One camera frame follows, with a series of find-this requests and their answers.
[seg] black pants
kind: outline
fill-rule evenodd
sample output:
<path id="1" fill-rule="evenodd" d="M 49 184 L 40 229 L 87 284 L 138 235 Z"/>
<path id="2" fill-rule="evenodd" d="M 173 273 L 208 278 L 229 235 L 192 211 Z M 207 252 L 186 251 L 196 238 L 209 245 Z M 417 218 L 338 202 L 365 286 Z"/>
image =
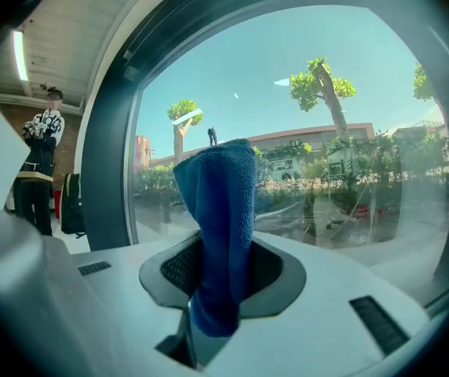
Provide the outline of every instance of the black pants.
<path id="1" fill-rule="evenodd" d="M 52 236 L 50 221 L 50 183 L 48 181 L 21 181 L 13 186 L 16 215 L 34 225 L 45 236 Z"/>
<path id="2" fill-rule="evenodd" d="M 216 136 L 214 134 L 209 134 L 209 142 L 210 146 L 212 147 L 212 143 L 214 142 L 214 145 L 217 145 Z"/>

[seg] ceiling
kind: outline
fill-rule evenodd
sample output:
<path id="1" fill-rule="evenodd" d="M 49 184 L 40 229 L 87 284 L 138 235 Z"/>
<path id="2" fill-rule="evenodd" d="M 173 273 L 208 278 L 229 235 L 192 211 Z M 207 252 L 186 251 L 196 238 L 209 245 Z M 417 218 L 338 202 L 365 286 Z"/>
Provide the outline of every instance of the ceiling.
<path id="1" fill-rule="evenodd" d="M 42 0 L 21 27 L 29 82 L 19 79 L 11 37 L 0 45 L 0 102 L 42 106 L 46 84 L 63 91 L 68 111 L 81 113 L 100 59 L 135 2 Z"/>

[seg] tree trunk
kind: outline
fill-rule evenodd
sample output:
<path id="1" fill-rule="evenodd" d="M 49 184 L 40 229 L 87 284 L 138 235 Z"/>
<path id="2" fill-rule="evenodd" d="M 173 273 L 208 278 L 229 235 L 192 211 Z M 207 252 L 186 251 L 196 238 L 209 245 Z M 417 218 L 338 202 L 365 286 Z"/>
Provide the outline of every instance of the tree trunk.
<path id="1" fill-rule="evenodd" d="M 192 119 L 189 119 L 184 127 L 179 128 L 180 125 L 173 126 L 174 129 L 174 163 L 177 165 L 183 160 L 183 139 L 190 125 L 192 124 Z"/>
<path id="2" fill-rule="evenodd" d="M 341 111 L 341 104 L 336 91 L 334 90 L 333 80 L 327 72 L 326 66 L 319 63 L 318 80 L 320 82 L 322 96 L 333 117 L 336 135 L 340 140 L 350 145 L 350 134 L 347 122 Z"/>
<path id="3" fill-rule="evenodd" d="M 369 245 L 373 243 L 373 228 L 374 228 L 374 215 L 376 212 L 376 184 L 373 183 L 373 187 L 371 190 L 371 205 L 369 208 L 369 231 L 367 232 L 367 242 L 366 244 Z"/>
<path id="4" fill-rule="evenodd" d="M 177 165 L 183 160 L 183 136 L 179 125 L 174 126 L 174 163 Z"/>

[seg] red object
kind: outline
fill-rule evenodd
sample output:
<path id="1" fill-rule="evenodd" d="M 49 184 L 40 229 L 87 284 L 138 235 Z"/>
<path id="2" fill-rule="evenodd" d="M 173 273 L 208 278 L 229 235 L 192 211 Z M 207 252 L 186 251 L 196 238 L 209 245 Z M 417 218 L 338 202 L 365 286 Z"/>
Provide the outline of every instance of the red object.
<path id="1" fill-rule="evenodd" d="M 53 192 L 53 205 L 55 206 L 55 216 L 57 219 L 59 219 L 60 217 L 60 194 L 62 193 L 62 191 L 60 190 L 56 190 Z"/>
<path id="2" fill-rule="evenodd" d="M 353 217 L 355 219 L 364 219 L 367 218 L 369 214 L 369 208 L 365 205 L 358 205 L 356 210 L 354 211 Z"/>

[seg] sky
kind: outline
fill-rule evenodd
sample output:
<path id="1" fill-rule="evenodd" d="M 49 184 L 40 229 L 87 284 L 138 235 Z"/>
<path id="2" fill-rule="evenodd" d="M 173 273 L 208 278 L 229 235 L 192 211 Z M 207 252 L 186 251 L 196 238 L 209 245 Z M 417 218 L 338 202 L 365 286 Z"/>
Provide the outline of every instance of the sky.
<path id="1" fill-rule="evenodd" d="M 388 25 L 367 9 L 325 5 L 258 16 L 187 52 L 144 90 L 136 132 L 150 139 L 155 158 L 173 155 L 166 111 L 180 99 L 203 110 L 203 121 L 184 138 L 185 151 L 206 147 L 212 126 L 220 142 L 333 124 L 323 101 L 303 112 L 283 81 L 324 56 L 333 76 L 356 88 L 341 101 L 347 123 L 392 133 L 421 120 L 444 122 L 432 100 L 414 98 L 417 61 Z"/>

